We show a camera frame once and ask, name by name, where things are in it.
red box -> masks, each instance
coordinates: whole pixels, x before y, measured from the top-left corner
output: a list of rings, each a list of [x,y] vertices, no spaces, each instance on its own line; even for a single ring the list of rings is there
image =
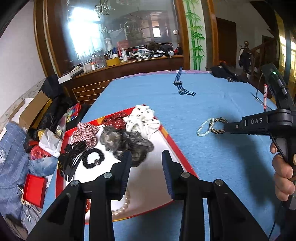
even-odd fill
[[[42,208],[44,204],[46,183],[46,178],[28,174],[24,188],[24,200]]]

bolt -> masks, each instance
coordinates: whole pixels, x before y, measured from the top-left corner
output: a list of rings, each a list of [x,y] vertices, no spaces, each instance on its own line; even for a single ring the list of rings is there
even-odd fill
[[[216,183],[218,186],[222,186],[224,182],[223,182],[221,179],[217,179],[217,180],[215,181],[215,183]]]
[[[183,178],[189,178],[190,177],[190,174],[188,172],[182,172],[181,173],[181,177],[183,177]]]
[[[70,185],[75,187],[79,184],[79,181],[78,180],[73,180],[72,182],[70,182]]]
[[[110,177],[112,177],[112,173],[110,172],[104,173],[104,178],[110,178]]]

table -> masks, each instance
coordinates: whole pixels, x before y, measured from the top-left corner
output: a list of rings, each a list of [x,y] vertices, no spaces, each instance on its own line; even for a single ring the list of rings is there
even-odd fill
[[[240,121],[243,116],[263,112],[263,106],[252,94],[250,84],[228,82],[205,74],[182,73],[183,87],[196,96],[179,95],[173,85],[174,74],[154,74],[112,81],[95,101],[83,122],[114,113],[137,104],[149,105],[155,116],[179,146],[200,179],[222,179],[240,198],[257,222],[269,235],[279,205],[274,193],[273,155],[269,152],[268,136],[208,134],[198,137],[196,130],[208,118],[223,117]],[[267,101],[270,108],[276,106]],[[52,179],[44,210],[54,200],[55,175]],[[116,241],[169,240],[177,241],[180,231],[182,202],[172,204],[131,219],[114,222]],[[205,208],[205,235],[209,238],[208,214]],[[88,240],[88,225],[85,240]],[[276,226],[273,236],[279,235]]]

pink fabric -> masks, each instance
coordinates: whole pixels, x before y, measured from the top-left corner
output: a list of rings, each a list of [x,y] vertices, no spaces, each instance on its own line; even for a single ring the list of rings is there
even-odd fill
[[[98,143],[96,134],[99,128],[89,123],[79,122],[77,125],[77,130],[73,132],[72,143],[85,141],[87,147],[95,147]]]

pearl bracelet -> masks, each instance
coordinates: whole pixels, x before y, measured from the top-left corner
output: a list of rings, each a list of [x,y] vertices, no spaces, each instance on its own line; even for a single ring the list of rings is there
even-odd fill
[[[113,216],[117,216],[118,214],[123,214],[123,213],[127,210],[128,205],[129,205],[129,203],[130,203],[130,198],[131,198],[130,192],[129,192],[129,190],[126,188],[126,193],[125,193],[125,195],[123,196],[124,204],[123,204],[122,207],[120,207],[119,209],[112,210],[112,217],[113,217]]]
[[[203,126],[209,122],[209,128],[208,130],[203,133],[203,134],[200,134],[200,131],[202,130]],[[207,119],[204,123],[202,123],[202,125],[198,128],[196,134],[199,136],[199,137],[204,137],[205,135],[209,134],[214,126],[214,123],[215,123],[215,119],[214,118],[209,118]]]

